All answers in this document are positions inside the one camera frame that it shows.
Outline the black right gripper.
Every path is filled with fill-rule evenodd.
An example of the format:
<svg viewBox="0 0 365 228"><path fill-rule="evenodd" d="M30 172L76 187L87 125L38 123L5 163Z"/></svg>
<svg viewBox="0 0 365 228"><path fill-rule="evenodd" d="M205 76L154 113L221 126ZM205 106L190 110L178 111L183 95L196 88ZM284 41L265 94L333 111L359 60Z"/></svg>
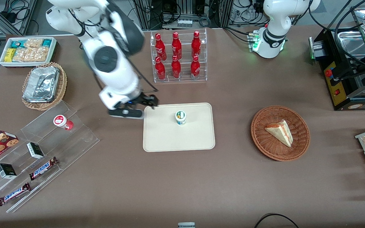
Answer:
<svg viewBox="0 0 365 228"><path fill-rule="evenodd" d="M136 109L138 105L144 105L154 109L157 106L158 98L155 95L145 95L144 93L140 93L138 97L120 104L118 106L119 109L132 110Z"/></svg>

